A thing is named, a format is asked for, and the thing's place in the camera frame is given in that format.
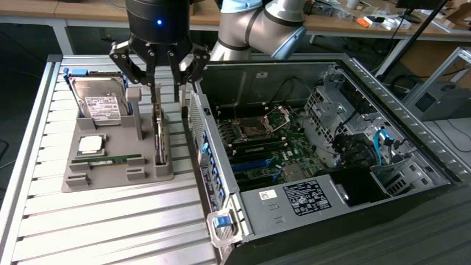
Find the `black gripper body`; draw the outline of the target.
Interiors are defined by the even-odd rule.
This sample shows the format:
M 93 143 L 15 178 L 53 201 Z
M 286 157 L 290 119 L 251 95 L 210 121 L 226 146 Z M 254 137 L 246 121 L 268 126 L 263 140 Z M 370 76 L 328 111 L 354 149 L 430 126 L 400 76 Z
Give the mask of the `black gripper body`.
M 129 46 L 132 51 L 144 51 L 149 44 L 159 52 L 175 49 L 191 52 L 190 7 L 192 1 L 125 1 L 129 21 Z

